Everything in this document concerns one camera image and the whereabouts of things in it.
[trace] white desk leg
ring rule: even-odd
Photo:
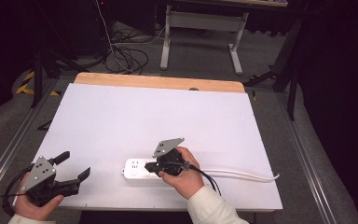
[[[170,26],[171,26],[170,18],[171,18],[171,6],[167,6],[167,10],[165,12],[164,45],[162,47],[161,64],[159,65],[159,68],[162,70],[167,70],[168,58],[170,56]]]
[[[242,75],[242,68],[241,68],[241,64],[240,64],[240,59],[238,58],[237,48],[238,48],[238,45],[240,44],[242,33],[243,33],[243,30],[245,29],[246,21],[248,20],[248,15],[249,14],[246,12],[243,13],[242,20],[240,22],[240,26],[238,27],[237,39],[235,41],[235,44],[228,45],[229,53],[231,55],[231,60],[234,64],[235,74],[237,74],[237,75]]]

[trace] yellow and black tape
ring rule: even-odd
[[[25,94],[34,94],[34,90],[28,90],[27,85],[30,83],[31,79],[34,77],[34,71],[30,71],[30,73],[25,76],[19,88],[16,90],[16,93],[25,93]],[[52,91],[50,95],[52,96],[61,96],[62,91]]]

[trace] white tabletop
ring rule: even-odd
[[[186,210],[186,201],[173,188],[130,183],[121,173],[127,159],[151,158],[159,141],[178,137],[185,138],[180,146],[190,149],[201,170],[272,176],[249,97],[236,92],[71,84],[35,156],[71,152],[56,166],[59,181],[91,167],[79,194],[65,198],[64,207]],[[282,209],[275,181],[215,180],[238,210]]]

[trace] white power strip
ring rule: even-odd
[[[122,174],[129,182],[156,183],[167,185],[155,173],[149,173],[145,169],[148,162],[156,162],[156,159],[128,159],[122,170]]]

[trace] desk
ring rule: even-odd
[[[263,0],[223,0],[222,3],[235,3],[244,4],[250,6],[260,7],[286,7],[287,3],[270,2]],[[171,27],[193,28],[193,29],[207,29],[227,32],[237,32],[234,44],[229,44],[228,49],[231,56],[231,60],[234,65],[235,73],[242,75],[242,68],[240,59],[238,58],[237,48],[240,44],[243,30],[248,18],[249,13],[243,13],[242,17],[231,16],[218,16],[218,15],[205,15],[199,13],[187,13],[187,12],[175,12],[171,11],[172,6],[167,5],[166,18],[165,18],[165,37],[164,45],[161,55],[160,68],[166,70],[168,68],[168,59],[170,54],[170,29]]]
[[[184,91],[189,87],[203,91]],[[79,194],[65,199],[64,207],[185,211],[186,201],[163,182],[133,184],[121,173],[127,159],[151,158],[159,141],[175,137],[185,138],[181,146],[193,152],[201,169],[272,176],[249,97],[240,83],[225,81],[79,74],[36,157],[71,151],[71,158],[57,166],[58,180],[91,167]],[[282,209],[275,181],[215,180],[225,199],[241,211]]]

